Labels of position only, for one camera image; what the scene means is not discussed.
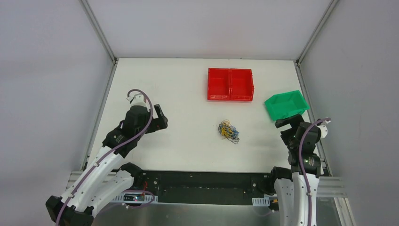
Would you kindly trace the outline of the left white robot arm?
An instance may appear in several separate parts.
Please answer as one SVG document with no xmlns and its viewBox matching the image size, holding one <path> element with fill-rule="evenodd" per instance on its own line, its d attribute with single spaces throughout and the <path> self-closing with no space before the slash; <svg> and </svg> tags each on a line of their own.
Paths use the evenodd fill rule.
<svg viewBox="0 0 399 226">
<path fill-rule="evenodd" d="M 110 131 L 95 159 L 61 196 L 50 196 L 46 208 L 57 226 L 89 226 L 96 215 L 117 195 L 131 189 L 141 192 L 143 170 L 131 162 L 121 164 L 144 134 L 168 126 L 159 104 L 148 109 L 133 105 L 125 119 Z"/>
</svg>

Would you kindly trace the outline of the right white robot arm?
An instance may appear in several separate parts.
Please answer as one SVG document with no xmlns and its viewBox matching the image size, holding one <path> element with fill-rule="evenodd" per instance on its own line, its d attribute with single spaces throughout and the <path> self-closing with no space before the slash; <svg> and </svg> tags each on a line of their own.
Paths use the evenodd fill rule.
<svg viewBox="0 0 399 226">
<path fill-rule="evenodd" d="M 275 122 L 276 128 L 285 125 L 291 127 L 280 137 L 288 149 L 290 168 L 274 167 L 265 179 L 263 193 L 277 196 L 280 225 L 315 226 L 321 160 L 314 150 L 324 138 L 325 127 L 305 122 L 299 114 Z"/>
</svg>

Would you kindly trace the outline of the green plastic bin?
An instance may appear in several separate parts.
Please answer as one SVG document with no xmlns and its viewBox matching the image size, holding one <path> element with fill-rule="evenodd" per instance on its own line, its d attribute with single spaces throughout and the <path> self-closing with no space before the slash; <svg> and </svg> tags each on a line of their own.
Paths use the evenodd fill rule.
<svg viewBox="0 0 399 226">
<path fill-rule="evenodd" d="M 273 121 L 288 118 L 296 114 L 302 115 L 310 108 L 299 90 L 275 94 L 264 103 Z"/>
</svg>

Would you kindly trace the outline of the right red bin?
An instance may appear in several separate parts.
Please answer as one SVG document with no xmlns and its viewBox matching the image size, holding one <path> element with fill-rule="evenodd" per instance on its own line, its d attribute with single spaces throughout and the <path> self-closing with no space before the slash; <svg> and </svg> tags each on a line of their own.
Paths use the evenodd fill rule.
<svg viewBox="0 0 399 226">
<path fill-rule="evenodd" d="M 231 69 L 231 94 L 232 101 L 253 101 L 254 83 L 251 69 Z"/>
</svg>

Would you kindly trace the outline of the red bin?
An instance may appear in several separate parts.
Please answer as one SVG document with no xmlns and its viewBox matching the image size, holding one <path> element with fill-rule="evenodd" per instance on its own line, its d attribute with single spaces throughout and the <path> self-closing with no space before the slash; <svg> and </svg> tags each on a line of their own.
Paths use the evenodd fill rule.
<svg viewBox="0 0 399 226">
<path fill-rule="evenodd" d="M 230 69 L 209 68 L 207 79 L 208 100 L 230 100 Z"/>
<path fill-rule="evenodd" d="M 251 69 L 231 69 L 231 94 L 232 101 L 253 101 L 254 83 Z"/>
</svg>

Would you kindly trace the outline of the left red bin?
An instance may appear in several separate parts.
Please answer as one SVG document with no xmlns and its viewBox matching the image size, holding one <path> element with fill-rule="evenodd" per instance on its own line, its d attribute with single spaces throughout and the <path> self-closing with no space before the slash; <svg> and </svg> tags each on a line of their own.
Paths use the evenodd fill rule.
<svg viewBox="0 0 399 226">
<path fill-rule="evenodd" d="M 207 79 L 208 100 L 230 100 L 230 69 L 209 68 Z"/>
</svg>

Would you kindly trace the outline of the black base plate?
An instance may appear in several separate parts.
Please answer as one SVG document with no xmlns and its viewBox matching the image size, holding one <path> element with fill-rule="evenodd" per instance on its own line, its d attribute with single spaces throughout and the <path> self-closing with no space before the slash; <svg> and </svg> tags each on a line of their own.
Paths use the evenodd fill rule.
<svg viewBox="0 0 399 226">
<path fill-rule="evenodd" d="M 278 179 L 291 180 L 291 171 L 282 167 L 270 173 L 143 170 L 124 200 L 137 203 L 154 197 L 157 203 L 249 206 L 274 196 Z"/>
</svg>

